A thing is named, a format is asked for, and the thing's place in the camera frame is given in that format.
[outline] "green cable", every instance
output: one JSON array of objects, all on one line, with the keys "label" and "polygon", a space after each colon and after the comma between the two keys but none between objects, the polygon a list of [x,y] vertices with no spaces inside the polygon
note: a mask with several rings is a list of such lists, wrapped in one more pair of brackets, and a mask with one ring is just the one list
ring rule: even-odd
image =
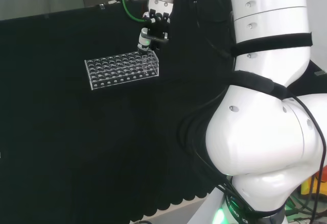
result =
[{"label": "green cable", "polygon": [[126,7],[126,5],[125,5],[125,0],[122,0],[122,3],[123,3],[124,9],[125,9],[127,15],[128,15],[131,19],[133,19],[134,21],[137,21],[137,22],[146,22],[145,20],[143,20],[143,19],[138,19],[138,18],[132,16],[131,13],[129,13],[129,11],[127,10],[127,7]]}]

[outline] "yellow object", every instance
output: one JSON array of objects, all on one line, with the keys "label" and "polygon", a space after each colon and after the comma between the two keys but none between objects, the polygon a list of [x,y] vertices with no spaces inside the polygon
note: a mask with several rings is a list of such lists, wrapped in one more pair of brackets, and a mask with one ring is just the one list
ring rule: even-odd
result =
[{"label": "yellow object", "polygon": [[[312,193],[317,192],[317,183],[318,183],[317,179],[314,178]],[[311,186],[311,177],[309,179],[307,179],[305,182],[302,183],[302,185],[301,185],[301,195],[308,195],[309,191],[310,191],[310,186]],[[321,195],[321,194],[327,196],[327,182],[321,182],[320,183],[319,195]]]}]

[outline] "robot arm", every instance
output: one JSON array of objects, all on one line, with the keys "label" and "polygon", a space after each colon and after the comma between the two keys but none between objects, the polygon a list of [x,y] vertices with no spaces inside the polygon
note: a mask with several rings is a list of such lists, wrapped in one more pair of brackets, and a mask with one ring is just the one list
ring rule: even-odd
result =
[{"label": "robot arm", "polygon": [[148,12],[143,17],[149,21],[139,35],[138,49],[146,52],[151,43],[167,43],[170,36],[170,16],[173,0],[148,0]]},{"label": "robot arm", "polygon": [[[237,43],[310,33],[306,0],[231,1]],[[146,16],[151,23],[142,29],[139,48],[146,51],[150,41],[169,39],[172,3],[149,0]],[[268,49],[238,55],[235,70],[288,87],[301,77],[309,60],[308,46]],[[325,127],[327,95],[301,99]],[[327,137],[326,127],[323,133]],[[319,169],[322,155],[321,139],[295,101],[233,85],[208,125],[206,148],[215,167],[234,176],[233,185],[240,196],[262,212],[280,209],[289,194]]]}]

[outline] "black backdrop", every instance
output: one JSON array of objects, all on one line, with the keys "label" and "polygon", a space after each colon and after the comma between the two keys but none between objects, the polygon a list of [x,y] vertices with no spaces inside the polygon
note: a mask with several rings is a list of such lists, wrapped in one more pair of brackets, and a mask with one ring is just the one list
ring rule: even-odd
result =
[{"label": "black backdrop", "polygon": [[[127,6],[140,15],[145,3]],[[142,26],[120,4],[0,22],[0,223],[123,224],[212,190],[176,128],[223,89],[231,63],[204,41],[188,0],[174,7],[160,77],[96,91],[84,60],[136,50]],[[228,17],[213,0],[199,8]],[[230,47],[226,24],[202,27]],[[311,63],[293,92],[323,92],[316,70]]]}]

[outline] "wall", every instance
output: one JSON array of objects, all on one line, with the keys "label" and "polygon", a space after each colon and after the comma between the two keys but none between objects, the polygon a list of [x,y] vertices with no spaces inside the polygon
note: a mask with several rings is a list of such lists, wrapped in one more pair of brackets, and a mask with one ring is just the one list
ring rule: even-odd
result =
[{"label": "wall", "polygon": [[307,0],[313,35],[311,60],[327,71],[327,0]]}]

